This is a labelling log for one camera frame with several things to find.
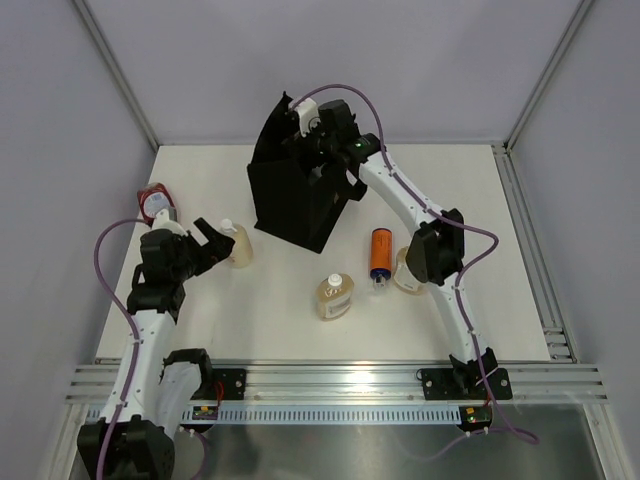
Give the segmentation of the black canvas bag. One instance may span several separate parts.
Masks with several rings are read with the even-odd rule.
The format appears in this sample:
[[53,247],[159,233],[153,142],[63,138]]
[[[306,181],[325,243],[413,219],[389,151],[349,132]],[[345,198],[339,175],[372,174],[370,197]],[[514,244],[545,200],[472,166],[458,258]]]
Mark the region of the black canvas bag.
[[283,95],[274,107],[247,166],[257,217],[255,227],[321,253],[346,204],[361,200],[367,192],[365,183],[356,178],[349,166],[350,155],[362,136],[355,115],[344,100],[318,106],[321,122],[350,120],[350,138],[341,149],[347,167],[334,165],[321,172],[316,170],[316,175],[304,175],[294,147],[300,132],[291,103],[292,98]]

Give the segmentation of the red bottle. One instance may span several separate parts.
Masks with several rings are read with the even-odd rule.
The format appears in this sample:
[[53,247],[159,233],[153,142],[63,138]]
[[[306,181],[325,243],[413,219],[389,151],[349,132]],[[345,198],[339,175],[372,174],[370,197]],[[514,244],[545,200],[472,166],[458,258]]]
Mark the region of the red bottle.
[[175,207],[168,189],[161,182],[149,183],[139,189],[137,201],[142,219],[148,225],[153,224],[161,210]]

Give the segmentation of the amber soap bottle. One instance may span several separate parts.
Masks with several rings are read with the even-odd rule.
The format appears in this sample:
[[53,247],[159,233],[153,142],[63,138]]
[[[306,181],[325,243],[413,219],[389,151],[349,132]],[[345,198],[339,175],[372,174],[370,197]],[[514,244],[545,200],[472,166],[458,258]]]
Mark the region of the amber soap bottle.
[[398,250],[392,279],[395,285],[404,293],[421,295],[423,293],[423,284],[409,270],[406,260],[408,249],[408,246],[404,246]]
[[316,288],[316,312],[323,321],[335,320],[352,305],[354,281],[346,273],[333,273]]

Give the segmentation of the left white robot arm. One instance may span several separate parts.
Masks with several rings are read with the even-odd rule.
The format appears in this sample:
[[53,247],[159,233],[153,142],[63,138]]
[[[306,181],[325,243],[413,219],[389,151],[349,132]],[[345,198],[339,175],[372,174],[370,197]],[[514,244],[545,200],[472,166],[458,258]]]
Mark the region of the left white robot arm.
[[193,235],[161,211],[140,238],[131,291],[116,305],[130,329],[111,393],[98,420],[81,427],[77,448],[94,479],[169,479],[174,437],[189,401],[208,396],[215,375],[203,349],[172,350],[187,280],[232,253],[234,240],[202,218]]

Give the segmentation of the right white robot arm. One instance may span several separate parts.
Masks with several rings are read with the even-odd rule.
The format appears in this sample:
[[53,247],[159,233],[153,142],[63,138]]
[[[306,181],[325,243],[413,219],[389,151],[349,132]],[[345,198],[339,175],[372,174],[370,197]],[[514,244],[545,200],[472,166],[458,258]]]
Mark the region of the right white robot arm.
[[317,105],[310,98],[288,106],[299,122],[299,135],[312,152],[333,160],[373,189],[402,220],[412,235],[405,264],[411,276],[425,285],[435,302],[450,342],[454,388],[474,397],[493,398],[489,379],[498,370],[494,351],[472,321],[463,275],[464,232],[481,233],[464,223],[456,209],[443,210],[408,179],[391,159],[381,133],[361,135],[355,116],[342,100]]

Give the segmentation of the orange spray can blue cap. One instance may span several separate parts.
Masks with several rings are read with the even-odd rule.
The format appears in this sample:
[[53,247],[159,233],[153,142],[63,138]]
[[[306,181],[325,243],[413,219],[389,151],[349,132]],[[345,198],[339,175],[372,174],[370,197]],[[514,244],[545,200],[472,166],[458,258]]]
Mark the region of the orange spray can blue cap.
[[369,277],[375,289],[386,286],[392,274],[392,232],[377,228],[371,233]]

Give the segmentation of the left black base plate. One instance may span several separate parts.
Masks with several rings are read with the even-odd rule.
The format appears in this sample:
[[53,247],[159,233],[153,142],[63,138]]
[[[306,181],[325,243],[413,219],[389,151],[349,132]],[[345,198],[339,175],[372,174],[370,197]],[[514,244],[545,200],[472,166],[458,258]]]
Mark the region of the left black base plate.
[[241,368],[214,368],[206,374],[192,400],[241,401],[246,391],[247,372]]

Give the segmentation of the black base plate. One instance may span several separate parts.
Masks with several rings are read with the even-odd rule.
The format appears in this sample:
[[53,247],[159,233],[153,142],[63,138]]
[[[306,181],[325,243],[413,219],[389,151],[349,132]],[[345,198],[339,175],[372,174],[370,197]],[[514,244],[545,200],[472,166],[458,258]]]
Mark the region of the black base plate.
[[241,368],[214,368],[206,374],[192,400],[241,401],[246,391],[247,372]]
[[[423,368],[416,372],[426,400],[487,400],[490,395],[482,377],[467,378],[461,370]],[[511,400],[513,392],[506,369],[498,368],[487,375],[488,384],[497,400]]]

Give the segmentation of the right aluminium corner post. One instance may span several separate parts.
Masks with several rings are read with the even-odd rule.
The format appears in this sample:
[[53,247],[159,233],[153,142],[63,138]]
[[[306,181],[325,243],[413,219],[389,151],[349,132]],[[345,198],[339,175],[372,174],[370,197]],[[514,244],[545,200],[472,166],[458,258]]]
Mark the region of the right aluminium corner post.
[[506,152],[510,153],[514,149],[523,131],[527,127],[529,120],[535,113],[544,94],[552,83],[557,70],[561,66],[565,56],[596,4],[597,1],[595,0],[580,0],[577,3],[559,39],[555,43],[540,75],[538,76],[532,91],[528,95],[513,127],[510,129],[509,134],[503,142],[503,148]]

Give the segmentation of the aluminium corner post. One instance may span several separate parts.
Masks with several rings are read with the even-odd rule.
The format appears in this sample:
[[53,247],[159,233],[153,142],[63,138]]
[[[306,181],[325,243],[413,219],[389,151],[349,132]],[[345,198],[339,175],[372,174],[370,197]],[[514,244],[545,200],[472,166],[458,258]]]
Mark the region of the aluminium corner post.
[[509,134],[503,142],[503,148],[506,152],[510,153],[514,149],[523,131],[527,127],[529,120],[535,113],[544,94],[552,83],[557,70],[561,66],[565,56],[596,4],[597,1],[595,0],[580,0],[577,3],[559,39],[555,43],[540,75],[538,76],[532,91],[528,95],[513,127],[510,129]]
[[126,78],[107,36],[91,8],[90,2],[86,0],[70,0],[69,3],[88,34],[92,45],[96,49],[102,64],[111,78],[112,84],[124,102],[136,127],[151,150],[157,153],[161,142]]

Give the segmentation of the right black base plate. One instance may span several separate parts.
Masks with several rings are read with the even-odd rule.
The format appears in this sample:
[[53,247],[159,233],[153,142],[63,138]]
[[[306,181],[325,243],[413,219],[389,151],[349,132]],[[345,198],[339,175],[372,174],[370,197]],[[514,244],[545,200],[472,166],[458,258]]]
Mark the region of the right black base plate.
[[[482,377],[467,378],[461,370],[423,368],[416,372],[426,400],[487,400],[490,395]],[[506,369],[498,368],[487,375],[488,384],[497,400],[511,400],[513,392]]]

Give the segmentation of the left aluminium corner post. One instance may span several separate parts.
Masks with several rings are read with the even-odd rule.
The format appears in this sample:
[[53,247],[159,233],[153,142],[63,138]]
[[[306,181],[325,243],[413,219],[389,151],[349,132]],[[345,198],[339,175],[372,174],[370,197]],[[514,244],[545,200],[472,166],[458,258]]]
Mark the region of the left aluminium corner post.
[[88,34],[92,45],[96,49],[102,64],[111,78],[112,84],[124,102],[136,127],[151,150],[157,153],[161,142],[126,78],[107,36],[91,8],[90,2],[86,0],[70,0],[69,3]]

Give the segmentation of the aluminium front rail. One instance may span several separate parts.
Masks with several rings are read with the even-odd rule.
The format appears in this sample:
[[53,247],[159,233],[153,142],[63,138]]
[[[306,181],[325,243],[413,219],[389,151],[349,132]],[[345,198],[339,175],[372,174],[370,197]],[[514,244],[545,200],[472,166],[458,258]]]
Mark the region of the aluminium front rail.
[[[423,397],[416,364],[253,364],[244,399],[253,402],[410,402]],[[606,387],[589,364],[506,366],[517,403],[605,403]]]

